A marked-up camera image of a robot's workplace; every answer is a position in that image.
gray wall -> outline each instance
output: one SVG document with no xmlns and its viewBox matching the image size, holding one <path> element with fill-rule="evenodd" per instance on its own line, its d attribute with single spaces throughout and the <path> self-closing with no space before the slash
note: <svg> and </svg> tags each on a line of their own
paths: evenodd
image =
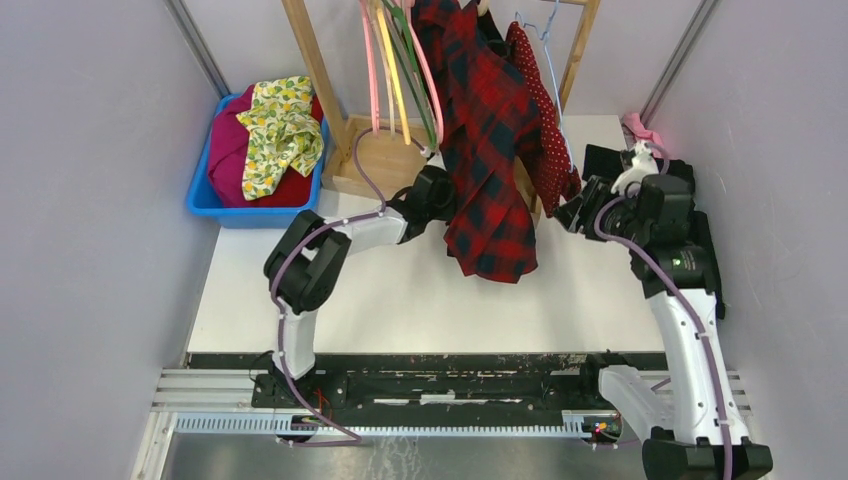
<svg viewBox="0 0 848 480">
<path fill-rule="evenodd" d="M 775 478 L 845 478 L 848 4 L 722 2 L 653 127 L 692 161 Z"/>
<path fill-rule="evenodd" d="M 0 2 L 0 478 L 127 478 L 216 236 L 216 98 L 159 0 Z"/>
</svg>

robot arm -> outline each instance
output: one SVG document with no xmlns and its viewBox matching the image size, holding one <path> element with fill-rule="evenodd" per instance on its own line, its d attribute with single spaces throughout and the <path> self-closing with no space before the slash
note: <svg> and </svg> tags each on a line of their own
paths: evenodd
<svg viewBox="0 0 848 480">
<path fill-rule="evenodd" d="M 633 158 L 644 152 L 636 149 L 626 153 Z M 643 442 L 643 465 L 649 480 L 716 478 L 724 463 L 725 426 L 730 432 L 734 477 L 760 478 L 772 468 L 771 453 L 767 446 L 749 441 L 748 429 L 733 403 L 716 331 L 716 317 L 723 317 L 723 309 L 717 313 L 717 307 L 723 307 L 718 265 L 706 215 L 694 210 L 694 183 L 658 175 L 645 161 L 634 160 L 629 166 L 617 181 L 592 177 L 584 191 L 560 207 L 555 216 L 566 230 L 588 239 L 603 241 L 612 234 L 637 244 L 693 306 L 705 332 L 699 333 L 680 300 L 639 256 L 633 255 L 631 270 L 642 282 L 662 334 L 674 388 L 673 406 L 666 406 L 636 369 L 627 365 L 601 370 L 599 392 L 622 413 Z M 629 188 L 633 184 L 640 187 L 638 195 L 605 211 L 597 223 L 602 231 L 596 231 L 595 218 L 602 208 L 620 194 L 635 190 Z M 275 292 L 283 301 L 282 314 L 286 316 L 283 358 L 278 360 L 286 363 L 294 379 L 303 377 L 315 365 L 317 311 L 332 293 L 345 258 L 411 240 L 423 233 L 430 221 L 451 220 L 455 209 L 455 192 L 447 172 L 430 164 L 411 187 L 387 203 L 379 216 L 329 229 L 297 253 Z M 295 218 L 265 264 L 269 280 L 295 247 L 324 224 L 325 219 L 312 211 Z M 710 343 L 713 358 L 708 358 L 704 341 Z M 711 374 L 711 365 L 717 375 Z M 716 386 L 721 395 L 716 395 Z M 726 403 L 726 421 L 718 418 L 719 397 Z"/>
<path fill-rule="evenodd" d="M 276 295 L 282 300 L 285 322 L 282 354 L 296 380 L 315 365 L 313 350 L 318 308 L 327 301 L 347 257 L 382 245 L 407 242 L 433 220 L 449 221 L 456 210 L 456 192 L 441 166 L 426 165 L 411 187 L 398 192 L 385 210 L 373 218 L 345 222 L 314 238 L 298 252 L 281 278 Z M 300 212 L 265 262 L 265 276 L 273 278 L 297 245 L 328 223 L 311 210 Z"/>
<path fill-rule="evenodd" d="M 569 232 L 614 239 L 631 249 L 631 271 L 642 282 L 665 346 L 673 405 L 665 405 L 627 365 L 602 369 L 599 392 L 643 442 L 648 479 L 715 478 L 728 451 L 726 434 L 734 478 L 760 478 L 771 470 L 771 453 L 750 442 L 733 401 L 716 330 L 716 317 L 723 317 L 718 263 L 706 214 L 694 209 L 694 179 L 656 174 L 644 159 L 635 161 L 644 151 L 637 144 L 623 152 L 622 160 L 635 157 L 631 168 L 615 181 L 592 177 L 555 212 Z M 629 190 L 638 193 L 627 197 Z M 685 298 L 700 325 L 673 291 Z"/>
</svg>

wire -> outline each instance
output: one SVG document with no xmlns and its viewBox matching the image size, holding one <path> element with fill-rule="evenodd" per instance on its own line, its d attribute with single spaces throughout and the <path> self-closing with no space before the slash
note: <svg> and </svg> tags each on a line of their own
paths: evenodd
<svg viewBox="0 0 848 480">
<path fill-rule="evenodd" d="M 380 127 L 380 129 L 381 130 L 389 130 L 388 127 Z M 301 240 L 300 243 L 298 243 L 296 247 L 294 247 L 291 254 L 289 254 L 289 256 L 287 256 L 286 259 L 283 261 L 283 264 L 280 266 L 280 269 L 277 270 L 277 274 L 274 275 L 274 280 L 271 282 L 271 301 L 273 301 L 274 304 L 277 305 L 277 308 L 280 311 L 279 321 L 277 323 L 277 349 L 278 349 L 279 354 L 272 355 L 271 360 L 274 362 L 274 365 L 276 365 L 276 367 L 279 368 L 280 371 L 283 372 L 283 376 L 286 379 L 286 384 L 288 384 L 289 390 L 291 390 L 291 393 L 294 395 L 294 397 L 297 399 L 298 403 L 300 403 L 301 406 L 303 406 L 305 409 L 309 410 L 309 412 L 311 412 L 316 418 L 318 418 L 319 420 L 324 422 L 325 425 L 332 427 L 332 428 L 338 430 L 339 432 L 350 437 L 347 440 L 338 440 L 338 441 L 334 440 L 334 441 L 320 442 L 320 443 L 294 443 L 294 442 L 289 442 L 289 445 L 291 445 L 291 446 L 341 447 L 341 446 L 348 446 L 348 445 L 359 445 L 360 443 L 362 443 L 362 437 L 361 436 L 359 436 L 356 433 L 353 433 L 351 430 L 348 430 L 347 428 L 339 425 L 338 423 L 334 422 L 332 419 L 325 417 L 321 412 L 319 412 L 312 405 L 310 405 L 309 402 L 307 402 L 306 399 L 303 398 L 303 395 L 301 395 L 300 391 L 297 389 L 297 386 L 294 383 L 294 377 L 292 376 L 291 372 L 289 371 L 289 367 L 288 367 L 288 365 L 286 364 L 286 361 L 285 361 L 285 348 L 284 348 L 284 345 L 285 345 L 285 343 L 284 343 L 284 332 L 285 332 L 285 330 L 284 330 L 284 327 L 285 327 L 285 323 L 286 323 L 286 304 L 285 304 L 285 302 L 283 302 L 283 300 L 281 298 L 279 298 L 277 296 L 277 289 L 279 289 L 280 281 L 282 280 L 283 275 L 285 274 L 286 270 L 289 268 L 289 265 L 291 265 L 291 263 L 294 261 L 294 259 L 300 254 L 301 251 L 303 251 L 303 249 L 306 247 L 306 245 L 309 244 L 309 242 L 311 242 L 315 237 L 321 235 L 322 233 L 324 233 L 325 231 L 327 231 L 331 228 L 336 228 L 336 227 L 345 225 L 347 223 L 359 222 L 359 221 L 379 217 L 386 211 L 386 197 L 383 196 L 383 193 L 380 191 L 379 188 L 377 188 L 377 185 L 365 173 L 365 170 L 362 168 L 362 165 L 359 162 L 359 155 L 357 153 L 358 150 L 359 150 L 359 142 L 362 141 L 362 138 L 366 134 L 371 133 L 372 131 L 374 131 L 373 128 L 368 128 L 368 129 L 363 130 L 362 133 L 360 133 L 356 137 L 356 140 L 353 142 L 353 164 L 356 166 L 356 169 L 359 171 L 359 174 L 362 175 L 362 178 L 365 179 L 365 182 L 368 183 L 368 185 L 374 190 L 374 192 L 380 198 L 380 208 L 377 211 L 374 211 L 374 212 L 361 213 L 359 215 L 353 215 L 353 216 L 348 217 L 348 218 L 343 218 L 343 219 L 340 219 L 340 220 L 336 220 L 334 222 L 329 222 L 329 223 L 326 223 L 323 226 L 315 229 L 312 233 L 310 233 L 303 240 Z M 419 143 L 417 140 L 415 140 L 414 138 L 411 139 L 411 140 L 412 140 L 412 143 L 414 143 L 419 149 L 422 149 L 422 150 L 424 149 L 424 147 L 421 145 L 421 143 Z"/>
<path fill-rule="evenodd" d="M 554 17 L 556 17 L 557 11 L 559 10 L 559 0 L 556 0 L 556 4 L 554 5 L 554 11 L 551 12 L 551 16 L 548 17 L 548 23 L 545 24 L 545 31 L 541 34 L 539 33 L 539 27 L 532 23 L 527 23 L 521 17 L 521 13 L 515 12 L 515 21 L 521 24 L 521 28 L 524 29 L 533 29 L 536 32 L 536 37 L 539 38 L 539 41 L 542 42 L 542 51 L 545 53 L 545 60 L 548 61 L 548 70 L 551 73 L 551 79 L 554 82 L 554 89 L 557 88 L 556 81 L 556 72 L 554 71 L 554 62 L 551 60 L 551 52 L 548 50 L 548 40 L 551 36 L 551 25 L 554 23 Z M 571 154 L 571 144 L 568 143 L 568 137 L 565 135 L 565 111 L 562 108 L 562 103 L 559 98 L 559 95 L 554 95 L 554 101 L 556 102 L 557 112 L 559 113 L 559 132 L 562 134 L 562 139 L 565 141 L 565 151 L 568 153 L 568 158 L 571 163 L 571 170 L 568 173 L 574 172 L 576 168 L 574 166 L 574 156 Z"/>
<path fill-rule="evenodd" d="M 665 379 L 665 380 L 663 380 L 662 382 L 660 382 L 660 383 L 658 383 L 658 384 L 654 385 L 653 387 L 651 387 L 651 391 L 652 391 L 652 392 L 656 392 L 657 390 L 659 390 L 659 389 L 661 389 L 662 387 L 664 387 L 664 386 L 668 385 L 669 383 L 671 383 L 671 377 L 666 378 L 666 379 Z"/>
<path fill-rule="evenodd" d="M 718 363 L 716 361 L 715 352 L 713 352 L 713 346 L 710 343 L 710 337 L 706 335 L 707 329 L 704 326 L 704 322 L 701 320 L 701 317 L 698 315 L 698 312 L 695 311 L 695 308 L 683 295 L 683 292 L 677 288 L 677 285 L 674 284 L 674 281 L 671 277 L 666 274 L 662 267 L 657 264 L 657 262 L 651 258 L 651 256 L 646 252 L 642 247 L 637 245 L 636 243 L 628 240 L 624 237 L 619 237 L 617 235 L 611 235 L 609 233 L 604 232 L 601 229 L 601 222 L 603 218 L 606 216 L 607 212 L 625 200 L 625 197 L 617 197 L 601 207 L 601 210 L 598 212 L 598 215 L 595 217 L 595 231 L 598 233 L 598 236 L 604 240 L 610 240 L 616 243 L 620 243 L 625 247 L 629 248 L 631 251 L 636 253 L 644 262 L 647 264 L 651 270 L 657 275 L 657 277 L 662 280 L 663 284 L 665 284 L 666 288 L 677 298 L 677 301 L 680 302 L 680 305 L 686 310 L 686 313 L 689 314 L 689 317 L 692 319 L 692 323 L 695 324 L 695 328 L 698 331 L 698 338 L 701 340 L 701 345 L 704 347 L 704 355 L 707 357 L 707 366 L 710 371 L 710 379 L 713 384 L 713 392 L 715 393 L 716 403 L 718 404 L 718 420 L 721 430 L 722 441 L 724 442 L 724 480 L 732 480 L 733 476 L 733 444 L 730 438 L 730 427 L 727 424 L 727 404 L 724 400 L 724 392 L 721 389 L 721 377 L 718 373 Z"/>
<path fill-rule="evenodd" d="M 597 433 L 597 434 L 599 434 L 599 435 L 601 435 L 601 436 L 603 436 L 603 437 L 606 437 L 606 438 L 608 438 L 608 439 L 610 439 L 610 440 L 612 440 L 612 441 L 614 441 L 614 442 L 617 442 L 617 441 L 618 441 L 618 439 L 620 439 L 620 438 L 621 438 L 621 435 L 619 435 L 619 436 L 617 436 L 617 437 L 616 437 L 616 436 L 610 435 L 609 433 L 607 433 L 607 432 L 605 432 L 605 431 L 603 431 L 603 430 L 597 431 L 597 432 L 595 432 L 595 433 Z"/>
<path fill-rule="evenodd" d="M 318 411 L 324 413 L 324 396 L 318 393 L 318 390 L 315 390 L 312 393 L 318 396 Z"/>
<path fill-rule="evenodd" d="M 600 450 L 617 450 L 619 447 L 628 447 L 628 446 L 631 446 L 631 445 L 639 445 L 639 444 L 642 443 L 642 441 L 639 440 L 639 437 L 636 437 L 632 440 L 625 440 L 625 441 L 622 442 L 620 440 L 621 435 L 619 435 L 618 437 L 614 437 L 614 436 L 612 436 L 612 435 L 610 435 L 610 434 L 608 434 L 604 431 L 597 432 L 597 433 L 602 434 L 603 436 L 609 438 L 610 440 L 615 440 L 615 443 L 612 443 L 612 444 L 599 443 L 599 442 L 581 442 L 581 443 L 583 443 L 584 445 L 588 445 L 588 446 L 592 447 L 593 450 L 598 450 L 598 449 L 600 449 Z"/>
<path fill-rule="evenodd" d="M 634 180 L 634 181 L 632 181 L 632 182 L 628 183 L 628 184 L 627 184 L 627 186 L 626 186 L 626 187 L 624 187 L 624 196 L 625 196 L 625 197 L 627 197 L 627 198 L 633 198 L 633 195 L 630 195 L 630 187 L 633 187 L 633 186 L 635 186 L 635 187 L 636 187 L 636 189 L 634 190 L 634 195 L 635 195 L 635 193 L 636 193 L 636 192 L 638 192 L 638 191 L 639 191 L 639 189 L 642 187 L 642 184 L 641 184 L 641 183 L 639 183 L 639 182 L 637 182 L 636 180 Z"/>
<path fill-rule="evenodd" d="M 327 408 L 330 411 L 330 414 L 327 416 L 327 418 L 332 420 L 333 419 L 333 404 L 330 403 L 330 400 L 328 400 L 327 397 L 324 396 L 324 393 L 321 391 L 320 388 L 315 390 L 315 394 L 318 395 L 318 401 L 320 402 L 320 405 L 321 405 L 321 413 L 324 413 L 324 404 L 326 403 Z"/>
<path fill-rule="evenodd" d="M 247 367 L 247 378 L 249 378 L 253 382 L 254 385 L 256 385 L 256 377 L 254 377 L 250 374 L 250 372 L 254 369 L 253 367 L 255 367 L 256 364 L 259 363 L 259 361 L 262 360 L 263 358 L 268 357 L 268 356 L 273 355 L 273 354 L 274 354 L 273 350 L 267 350 L 267 351 L 259 354 L 259 356 L 257 356 L 256 358 L 253 359 L 252 362 L 250 362 L 250 366 Z"/>
<path fill-rule="evenodd" d="M 392 201 L 400 200 L 404 195 L 409 193 L 410 190 L 412 190 L 412 187 L 410 186 L 401 188 L 400 190 L 395 192 L 395 195 L 392 197 Z"/>
<path fill-rule="evenodd" d="M 662 145 L 654 142 L 645 142 L 645 146 L 660 151 L 660 154 L 663 156 L 663 168 L 660 170 L 660 173 L 663 175 L 668 173 L 668 167 L 671 164 L 671 155 L 669 155 L 668 150 L 666 150 Z"/>
</svg>

blue wire hanger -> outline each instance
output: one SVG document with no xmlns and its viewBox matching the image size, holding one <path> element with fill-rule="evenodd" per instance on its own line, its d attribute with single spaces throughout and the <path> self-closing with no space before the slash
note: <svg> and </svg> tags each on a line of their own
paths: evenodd
<svg viewBox="0 0 848 480">
<path fill-rule="evenodd" d="M 525 22 L 524 19 L 521 17 L 521 12 L 519 12 L 518 10 L 515 11 L 515 21 L 518 22 L 525 30 L 532 29 L 534 32 L 536 32 L 536 37 L 538 37 L 539 41 L 542 42 L 542 49 L 545 52 L 545 59 L 548 61 L 548 69 L 550 70 L 551 78 L 554 81 L 554 88 L 556 88 L 559 83 L 557 83 L 556 73 L 554 73 L 554 64 L 551 61 L 551 54 L 548 51 L 548 40 L 551 37 L 551 25 L 554 23 L 554 17 L 556 17 L 558 10 L 559 0 L 556 0 L 556 4 L 554 5 L 554 11 L 551 12 L 551 16 L 548 17 L 548 23 L 545 25 L 545 31 L 542 33 L 539 33 L 539 27 L 537 27 L 536 25 Z M 560 104 L 559 95 L 554 95 L 554 98 L 556 100 L 557 110 L 559 111 L 559 131 L 562 134 L 563 140 L 565 140 L 565 149 L 568 152 L 568 158 L 571 159 L 571 170 L 569 170 L 569 173 L 571 173 L 574 171 L 574 157 L 571 155 L 571 145 L 568 144 L 568 138 L 565 136 L 565 122 L 563 121 L 565 115 L 562 111 L 562 105 Z"/>
</svg>

white tabletop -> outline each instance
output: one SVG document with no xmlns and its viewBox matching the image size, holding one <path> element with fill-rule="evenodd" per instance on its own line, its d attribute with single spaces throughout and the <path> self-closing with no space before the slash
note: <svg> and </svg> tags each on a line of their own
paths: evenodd
<svg viewBox="0 0 848 480">
<path fill-rule="evenodd" d="M 578 166 L 587 143 L 625 147 L 615 116 L 566 117 Z M 369 210 L 371 199 L 324 190 L 318 213 Z M 315 351 L 326 353 L 553 353 L 663 351 L 624 247 L 569 234 L 553 219 L 536 230 L 539 268 L 506 285 L 464 277 L 446 255 L 444 225 L 400 246 L 347 259 L 321 307 Z M 282 230 L 221 229 L 190 353 L 275 347 L 276 307 L 262 266 Z"/>
</svg>

